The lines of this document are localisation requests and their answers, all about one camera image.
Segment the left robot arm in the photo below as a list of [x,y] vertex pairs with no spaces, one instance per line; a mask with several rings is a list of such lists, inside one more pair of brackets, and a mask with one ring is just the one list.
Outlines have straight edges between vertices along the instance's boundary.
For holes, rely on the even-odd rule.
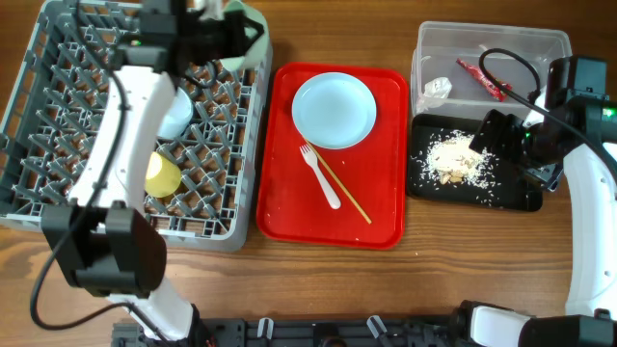
[[167,280],[166,243],[145,217],[158,129],[189,66],[232,58],[254,67],[268,41],[265,17],[240,1],[229,2],[221,18],[183,1],[146,1],[137,30],[121,36],[104,65],[109,97],[86,167],[67,203],[42,212],[49,262],[69,285],[126,309],[150,344],[217,342],[198,309]]

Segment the light green bowl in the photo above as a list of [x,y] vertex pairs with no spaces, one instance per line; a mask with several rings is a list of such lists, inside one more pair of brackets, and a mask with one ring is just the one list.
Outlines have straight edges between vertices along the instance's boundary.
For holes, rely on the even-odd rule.
[[257,67],[266,56],[269,45],[269,28],[266,18],[260,11],[239,0],[229,1],[224,7],[223,12],[228,13],[234,10],[243,10],[249,19],[261,24],[264,34],[251,46],[244,56],[224,58],[220,63],[228,71]]

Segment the wooden chopstick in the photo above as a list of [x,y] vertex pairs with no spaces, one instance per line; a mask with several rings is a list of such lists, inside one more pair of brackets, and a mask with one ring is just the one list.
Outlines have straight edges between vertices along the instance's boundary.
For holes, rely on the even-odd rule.
[[321,154],[319,153],[319,151],[313,146],[313,144],[311,142],[309,142],[307,139],[304,139],[306,142],[306,145],[311,149],[311,151],[316,155],[317,159],[320,161],[320,163],[322,164],[322,166],[329,172],[329,174],[331,175],[331,177],[334,179],[334,181],[338,184],[339,188],[343,191],[343,193],[347,196],[347,198],[354,204],[354,206],[358,209],[358,211],[361,213],[361,215],[364,217],[364,219],[366,220],[366,222],[371,225],[372,224],[372,220],[370,219],[370,217],[366,214],[366,212],[364,211],[364,209],[359,205],[359,203],[356,201],[356,199],[353,197],[353,195],[348,191],[348,189],[345,187],[345,185],[343,184],[343,182],[338,178],[338,176],[336,175],[336,173],[332,170],[332,168],[330,167],[330,165],[325,161],[325,159],[321,156]]

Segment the large light blue plate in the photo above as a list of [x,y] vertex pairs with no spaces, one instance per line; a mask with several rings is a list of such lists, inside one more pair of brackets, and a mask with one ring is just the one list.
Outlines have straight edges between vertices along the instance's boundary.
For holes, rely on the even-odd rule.
[[326,72],[301,85],[292,99],[291,114],[298,132],[311,144],[345,149],[362,142],[373,130],[377,103],[359,78]]

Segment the red plastic tray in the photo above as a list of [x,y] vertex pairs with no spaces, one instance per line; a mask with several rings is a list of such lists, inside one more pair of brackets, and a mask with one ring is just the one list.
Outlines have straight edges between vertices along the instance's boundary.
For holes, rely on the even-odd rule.
[[[372,220],[369,225],[329,172],[318,165],[341,201],[332,209],[300,146],[292,99],[311,77],[342,72],[359,78],[377,103],[373,130],[345,149],[313,145]],[[385,250],[405,228],[409,86],[391,69],[290,63],[275,75],[256,204],[256,224],[280,241]]]

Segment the red snack wrapper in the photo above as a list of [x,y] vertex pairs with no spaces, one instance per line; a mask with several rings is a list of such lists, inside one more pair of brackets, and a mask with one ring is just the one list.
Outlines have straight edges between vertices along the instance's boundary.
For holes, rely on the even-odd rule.
[[470,64],[461,59],[457,59],[456,63],[464,69],[478,84],[480,84],[487,93],[499,102],[503,102],[507,94],[499,89],[495,83],[491,82],[482,72],[479,66]]

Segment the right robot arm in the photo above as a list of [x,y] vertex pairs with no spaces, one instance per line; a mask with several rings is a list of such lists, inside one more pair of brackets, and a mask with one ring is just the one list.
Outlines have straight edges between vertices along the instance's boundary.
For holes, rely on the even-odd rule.
[[508,96],[543,116],[536,123],[490,111],[471,141],[520,169],[561,165],[573,222],[573,271],[566,313],[534,317],[464,301],[449,323],[451,343],[471,346],[616,345],[616,105],[606,63],[575,55],[550,64],[540,96]]

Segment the rice and food scraps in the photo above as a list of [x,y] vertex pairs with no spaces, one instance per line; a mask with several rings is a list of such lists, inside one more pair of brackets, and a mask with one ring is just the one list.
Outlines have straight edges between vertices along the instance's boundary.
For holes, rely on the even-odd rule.
[[491,205],[496,199],[495,168],[498,159],[490,153],[478,153],[469,148],[473,136],[462,130],[440,129],[428,136],[411,155],[411,164],[419,173],[412,173],[415,190],[427,188],[436,193],[447,189],[462,193],[471,189],[471,200]]

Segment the yellow cup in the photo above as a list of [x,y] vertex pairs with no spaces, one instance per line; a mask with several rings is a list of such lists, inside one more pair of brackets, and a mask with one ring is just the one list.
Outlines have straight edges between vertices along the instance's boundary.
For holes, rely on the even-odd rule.
[[146,171],[146,193],[155,198],[165,198],[174,193],[180,183],[179,167],[158,152],[153,152]]

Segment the white napkin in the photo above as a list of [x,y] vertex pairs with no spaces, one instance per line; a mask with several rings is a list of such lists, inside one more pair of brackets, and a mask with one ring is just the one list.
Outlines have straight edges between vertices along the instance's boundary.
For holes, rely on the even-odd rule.
[[438,77],[424,85],[424,92],[417,99],[416,111],[422,113],[442,106],[448,99],[452,84],[447,77]]

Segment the white plastic fork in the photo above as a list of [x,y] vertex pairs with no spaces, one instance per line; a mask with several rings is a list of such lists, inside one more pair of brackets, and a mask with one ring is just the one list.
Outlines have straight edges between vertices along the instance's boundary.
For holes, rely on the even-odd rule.
[[300,146],[300,151],[307,165],[313,170],[329,206],[332,209],[339,209],[341,201],[325,175],[321,172],[315,152],[308,145]]

